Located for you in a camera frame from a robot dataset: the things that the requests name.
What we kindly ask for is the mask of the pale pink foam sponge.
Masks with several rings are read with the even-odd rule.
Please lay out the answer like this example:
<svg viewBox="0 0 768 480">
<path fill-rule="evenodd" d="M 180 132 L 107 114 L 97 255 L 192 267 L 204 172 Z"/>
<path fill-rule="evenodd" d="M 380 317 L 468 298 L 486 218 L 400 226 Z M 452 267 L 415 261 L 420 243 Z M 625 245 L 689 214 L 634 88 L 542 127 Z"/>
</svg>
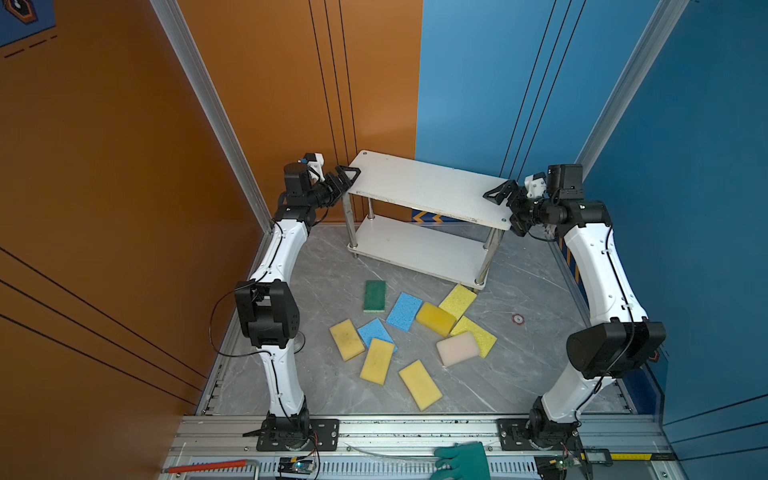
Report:
<svg viewBox="0 0 768 480">
<path fill-rule="evenodd" d="M 471 332 L 438 341 L 436 349 L 444 367 L 451 367 L 480 356 L 480 348 Z"/>
</svg>

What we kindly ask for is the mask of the yellow foam sponge front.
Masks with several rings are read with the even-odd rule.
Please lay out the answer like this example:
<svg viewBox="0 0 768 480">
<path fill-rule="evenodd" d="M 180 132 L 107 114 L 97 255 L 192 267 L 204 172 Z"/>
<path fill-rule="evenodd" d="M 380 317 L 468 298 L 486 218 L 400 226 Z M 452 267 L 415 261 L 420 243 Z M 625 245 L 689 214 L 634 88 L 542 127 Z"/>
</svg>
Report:
<svg viewBox="0 0 768 480">
<path fill-rule="evenodd" d="M 421 360 L 416 360 L 398 372 L 420 411 L 425 411 L 443 398 L 443 393 Z"/>
</svg>

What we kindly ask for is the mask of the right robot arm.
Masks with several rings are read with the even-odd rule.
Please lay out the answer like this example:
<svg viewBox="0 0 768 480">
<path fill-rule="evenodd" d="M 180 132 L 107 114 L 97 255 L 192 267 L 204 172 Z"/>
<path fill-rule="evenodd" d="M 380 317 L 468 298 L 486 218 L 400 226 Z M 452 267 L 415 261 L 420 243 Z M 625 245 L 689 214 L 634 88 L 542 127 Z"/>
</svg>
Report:
<svg viewBox="0 0 768 480">
<path fill-rule="evenodd" d="M 508 180 L 483 197 L 509 208 L 511 229 L 519 237 L 535 226 L 548 228 L 584 290 L 589 325 L 568 337 L 568 364 L 534 402 L 525 430 L 537 447 L 559 447 L 577 434 L 580 414 L 593 398 L 646 363 L 666 330 L 649 319 L 634 295 L 608 208 L 585 196 L 582 165 L 551 165 L 522 184 Z"/>
</svg>

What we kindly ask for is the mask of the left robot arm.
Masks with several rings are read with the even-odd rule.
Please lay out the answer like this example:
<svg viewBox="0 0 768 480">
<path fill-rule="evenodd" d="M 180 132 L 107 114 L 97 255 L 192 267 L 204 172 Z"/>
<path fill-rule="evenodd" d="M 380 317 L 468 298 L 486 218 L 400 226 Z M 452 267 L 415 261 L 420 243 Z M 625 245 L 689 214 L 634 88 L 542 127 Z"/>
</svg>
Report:
<svg viewBox="0 0 768 480">
<path fill-rule="evenodd" d="M 242 334 L 261 359 L 270 405 L 260 434 L 279 439 L 310 438 L 311 423 L 295 362 L 300 311 L 289 286 L 298 255 L 317 211 L 330 209 L 347 194 L 361 174 L 337 166 L 323 174 L 317 155 L 284 167 L 285 191 L 278 197 L 266 257 L 252 276 L 238 283 L 233 295 Z"/>
</svg>

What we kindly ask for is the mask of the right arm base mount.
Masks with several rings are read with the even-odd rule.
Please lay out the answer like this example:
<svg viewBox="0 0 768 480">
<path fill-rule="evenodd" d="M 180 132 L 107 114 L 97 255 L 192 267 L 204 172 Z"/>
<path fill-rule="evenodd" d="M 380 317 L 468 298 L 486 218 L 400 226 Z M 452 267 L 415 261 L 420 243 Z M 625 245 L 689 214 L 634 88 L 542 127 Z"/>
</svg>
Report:
<svg viewBox="0 0 768 480">
<path fill-rule="evenodd" d="M 529 418 L 500 418 L 496 426 L 503 451 L 555 451 L 564 447 L 574 451 L 583 447 L 575 422 L 545 419 L 531 424 Z"/>
</svg>

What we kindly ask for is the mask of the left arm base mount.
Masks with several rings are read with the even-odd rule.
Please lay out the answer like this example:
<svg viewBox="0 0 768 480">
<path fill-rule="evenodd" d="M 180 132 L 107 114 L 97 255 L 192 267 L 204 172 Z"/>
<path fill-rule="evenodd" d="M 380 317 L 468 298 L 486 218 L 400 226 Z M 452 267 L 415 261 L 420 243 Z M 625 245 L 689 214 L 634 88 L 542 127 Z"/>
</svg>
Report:
<svg viewBox="0 0 768 480">
<path fill-rule="evenodd" d="M 255 439 L 256 449 L 260 452 L 309 452 L 314 449 L 332 452 L 338 446 L 339 426 L 338 419 L 289 420 L 268 416 L 259 429 L 243 433 L 242 436 Z"/>
</svg>

